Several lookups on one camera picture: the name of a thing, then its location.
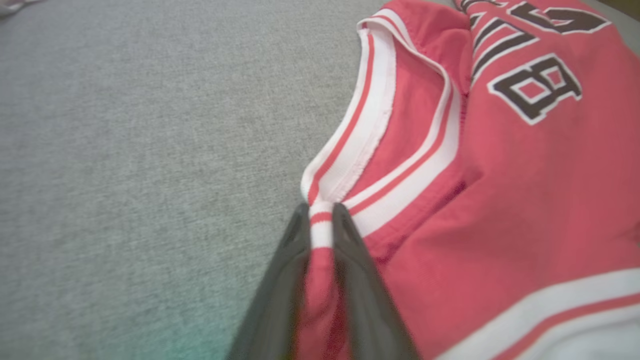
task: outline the red stripe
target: red stripe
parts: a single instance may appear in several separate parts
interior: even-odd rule
[[[391,19],[389,19],[388,17],[384,16],[384,15],[373,15],[371,18],[374,17],[378,17],[380,19],[386,20],[387,22],[389,22],[389,24],[393,25],[393,27],[396,29],[396,31],[398,32],[398,34],[400,35],[400,37],[404,40],[404,42],[407,42],[406,39],[404,38],[404,35],[400,32],[400,29],[396,26],[395,22]]]
[[[314,175],[313,181],[311,182],[311,188],[309,189],[309,194],[308,194],[309,205],[313,205],[314,201],[316,201],[318,192],[320,191],[320,179],[326,174],[329,168],[331,168],[336,158],[338,158],[340,151],[342,151],[344,144],[347,142],[347,140],[349,139],[349,136],[351,136],[351,133],[353,132],[353,129],[358,123],[358,119],[360,118],[360,114],[362,112],[362,109],[364,108],[364,104],[367,101],[367,96],[369,95],[369,88],[371,87],[371,74],[373,72],[373,56],[374,56],[373,36],[371,34],[368,34],[367,38],[369,39],[369,59],[367,61],[367,75],[364,81],[364,89],[362,90],[362,96],[360,97],[358,106],[356,107],[356,110],[351,120],[349,121],[349,125],[347,126],[344,133],[340,137],[340,140],[338,140],[338,143],[335,144],[335,147],[331,151],[331,154],[329,154],[329,156],[325,159],[322,166],[320,166],[320,169],[318,169],[318,171]]]
[[[314,216],[312,216],[311,219],[309,220],[309,224],[314,225],[323,221],[331,221],[331,219],[332,219],[331,213],[328,211],[323,211],[321,213],[317,213]]]
[[[531,345],[533,345],[545,332],[554,326],[561,323],[580,318],[582,316],[599,313],[601,311],[613,310],[619,307],[626,307],[640,303],[640,293],[635,295],[629,295],[613,300],[606,300],[597,302],[596,304],[589,304],[585,306],[576,307],[575,309],[567,310],[554,316],[550,316],[537,326],[533,328],[527,335],[520,339],[513,346],[508,348],[505,352],[500,354],[494,360],[507,360],[514,359]]]
[[[449,99],[447,100],[447,106],[445,108],[446,110],[445,110],[445,112],[444,112],[444,114],[442,116],[442,122],[440,124],[440,129],[438,131],[438,137],[436,138],[436,140],[433,143],[433,145],[431,146],[431,148],[426,153],[424,153],[418,159],[418,161],[416,161],[411,166],[409,166],[407,169],[405,169],[402,174],[400,174],[395,179],[391,180],[389,182],[389,184],[385,185],[382,189],[378,190],[378,192],[376,192],[375,194],[373,194],[370,197],[366,198],[361,203],[359,203],[356,206],[350,208],[349,212],[351,213],[352,216],[356,215],[357,213],[359,213],[362,210],[366,209],[367,207],[369,207],[374,202],[380,200],[389,191],[391,191],[391,189],[395,188],[399,183],[401,183],[409,175],[411,175],[412,172],[414,172],[416,169],[418,169],[425,161],[427,161],[438,150],[438,148],[440,147],[440,145],[442,145],[442,142],[444,141],[444,134],[445,134],[446,129],[447,129],[447,118],[449,117],[449,111],[451,110],[451,101],[452,100],[453,100],[453,96],[450,95]]]

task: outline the gray fabric surface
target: gray fabric surface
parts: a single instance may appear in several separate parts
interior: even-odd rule
[[[2,20],[0,359],[223,357],[382,4],[48,0]]]

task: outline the clothing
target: clothing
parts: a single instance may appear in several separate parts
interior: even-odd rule
[[[304,172],[300,359],[345,359],[330,211],[424,359],[640,354],[640,61],[574,0],[393,0]]]

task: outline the red fabric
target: red fabric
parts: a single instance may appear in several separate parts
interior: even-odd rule
[[[423,1],[385,5],[404,20],[418,51],[440,63],[468,94],[453,163],[400,215],[364,239],[424,359],[442,354],[535,291],[640,266],[637,233],[630,231],[640,221],[639,60],[613,25],[594,33],[544,31],[507,13],[520,0],[500,2],[508,5],[480,2],[466,15]],[[529,2],[543,10],[594,12],[573,0]],[[468,16],[483,12],[470,31]],[[471,87],[472,63],[491,44],[472,55],[472,41],[492,17],[539,40],[489,64]],[[491,36],[508,33],[513,30]],[[487,84],[550,53],[579,80],[582,98],[559,101],[530,125]],[[440,98],[443,79],[436,72],[397,41],[396,56],[387,132],[347,199],[416,150]],[[557,81],[557,74],[550,76]],[[530,86],[524,92],[536,94]],[[298,359],[348,358],[344,296],[333,276],[331,249],[314,250]],[[557,315],[499,358],[514,358],[557,322],[638,302],[635,296]]]

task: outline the basketball jersey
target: basketball jersey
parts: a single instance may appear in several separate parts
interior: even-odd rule
[[[298,359],[347,359],[349,209],[424,359],[640,354],[640,61],[578,0],[393,0],[304,171]]]

